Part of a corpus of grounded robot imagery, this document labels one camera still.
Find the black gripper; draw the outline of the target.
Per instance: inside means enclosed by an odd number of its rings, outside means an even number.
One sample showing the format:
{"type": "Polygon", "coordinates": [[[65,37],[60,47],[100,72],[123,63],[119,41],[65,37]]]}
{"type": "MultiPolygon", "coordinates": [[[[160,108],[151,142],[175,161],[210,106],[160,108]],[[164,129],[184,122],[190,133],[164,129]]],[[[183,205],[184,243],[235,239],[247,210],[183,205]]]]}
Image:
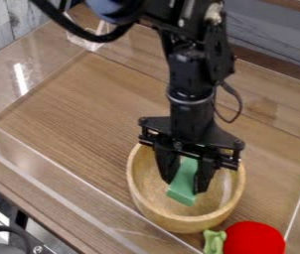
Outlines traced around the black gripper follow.
{"type": "Polygon", "coordinates": [[[155,152],[162,180],[170,184],[179,166],[179,158],[198,162],[194,174],[194,194],[206,192],[215,171],[238,169],[243,142],[215,122],[215,97],[178,99],[168,97],[170,115],[140,117],[139,143],[155,152]]]}

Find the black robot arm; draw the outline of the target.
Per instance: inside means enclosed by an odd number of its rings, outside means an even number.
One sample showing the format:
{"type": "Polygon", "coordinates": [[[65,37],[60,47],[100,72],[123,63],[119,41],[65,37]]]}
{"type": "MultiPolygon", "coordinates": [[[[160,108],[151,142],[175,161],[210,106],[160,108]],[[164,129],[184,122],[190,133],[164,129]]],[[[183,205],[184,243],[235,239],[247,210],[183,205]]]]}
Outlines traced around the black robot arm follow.
{"type": "Polygon", "coordinates": [[[168,65],[170,115],[141,117],[139,143],[151,147],[160,178],[178,175],[179,159],[196,160],[192,193],[208,188],[215,170],[238,168],[243,142],[215,118],[216,88],[235,90],[224,79],[234,73],[226,39],[223,0],[85,0],[96,16],[113,25],[148,21],[168,65]]]}

